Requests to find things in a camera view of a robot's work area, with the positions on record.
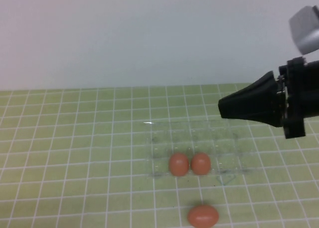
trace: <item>green cutting mat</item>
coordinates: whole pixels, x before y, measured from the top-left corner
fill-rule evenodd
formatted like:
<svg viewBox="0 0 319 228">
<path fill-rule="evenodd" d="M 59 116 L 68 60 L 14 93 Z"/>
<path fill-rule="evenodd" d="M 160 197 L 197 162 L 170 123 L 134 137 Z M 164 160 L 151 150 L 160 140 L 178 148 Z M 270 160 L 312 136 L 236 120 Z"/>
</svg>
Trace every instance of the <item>green cutting mat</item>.
<svg viewBox="0 0 319 228">
<path fill-rule="evenodd" d="M 219 117 L 244 84 L 0 92 L 0 228 L 187 227 L 204 201 L 219 228 L 319 227 L 319 119 L 308 136 L 243 127 L 251 174 L 146 177 L 144 121 Z"/>
</svg>

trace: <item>orange egg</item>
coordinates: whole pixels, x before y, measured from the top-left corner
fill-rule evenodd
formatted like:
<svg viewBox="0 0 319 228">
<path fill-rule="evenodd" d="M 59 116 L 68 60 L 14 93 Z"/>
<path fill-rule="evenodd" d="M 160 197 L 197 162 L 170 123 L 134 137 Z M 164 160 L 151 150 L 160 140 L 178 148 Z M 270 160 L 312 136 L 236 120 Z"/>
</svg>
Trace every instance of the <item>orange egg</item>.
<svg viewBox="0 0 319 228">
<path fill-rule="evenodd" d="M 210 158 L 206 153 L 197 153 L 190 163 L 191 169 L 196 175 L 206 175 L 211 168 Z"/>
<path fill-rule="evenodd" d="M 218 222 L 218 211 L 209 205 L 192 208 L 187 215 L 188 222 L 196 228 L 210 228 Z"/>
<path fill-rule="evenodd" d="M 175 153 L 169 159 L 169 171 L 176 177 L 186 175 L 189 168 L 188 158 L 183 153 Z"/>
</svg>

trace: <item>transparent plastic tray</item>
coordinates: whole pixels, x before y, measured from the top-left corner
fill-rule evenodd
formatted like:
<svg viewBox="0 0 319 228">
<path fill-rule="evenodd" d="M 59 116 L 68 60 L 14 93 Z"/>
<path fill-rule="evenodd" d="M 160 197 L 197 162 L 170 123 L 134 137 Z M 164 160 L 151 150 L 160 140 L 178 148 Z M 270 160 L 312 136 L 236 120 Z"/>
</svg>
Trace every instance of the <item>transparent plastic tray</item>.
<svg viewBox="0 0 319 228">
<path fill-rule="evenodd" d="M 176 152 L 186 154 L 189 163 L 194 154 L 205 152 L 211 159 L 211 174 L 237 174 L 253 169 L 245 161 L 256 153 L 238 148 L 240 129 L 229 126 L 227 120 L 145 124 L 146 173 L 152 177 L 171 175 L 168 162 Z"/>
</svg>

